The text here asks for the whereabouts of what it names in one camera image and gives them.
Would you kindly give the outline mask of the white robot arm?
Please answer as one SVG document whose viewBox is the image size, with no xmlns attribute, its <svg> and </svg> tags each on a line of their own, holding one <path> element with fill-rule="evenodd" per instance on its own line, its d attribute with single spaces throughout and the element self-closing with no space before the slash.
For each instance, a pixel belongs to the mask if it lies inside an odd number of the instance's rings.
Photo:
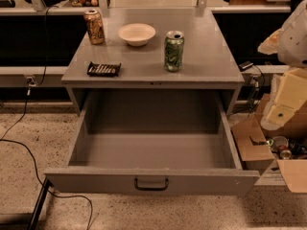
<svg viewBox="0 0 307 230">
<path fill-rule="evenodd" d="M 277 53 L 290 67 L 272 89 L 261 119 L 266 130 L 277 130 L 290 121 L 307 101 L 307 0 L 299 3 L 282 27 L 267 37 L 258 52 Z"/>
</svg>

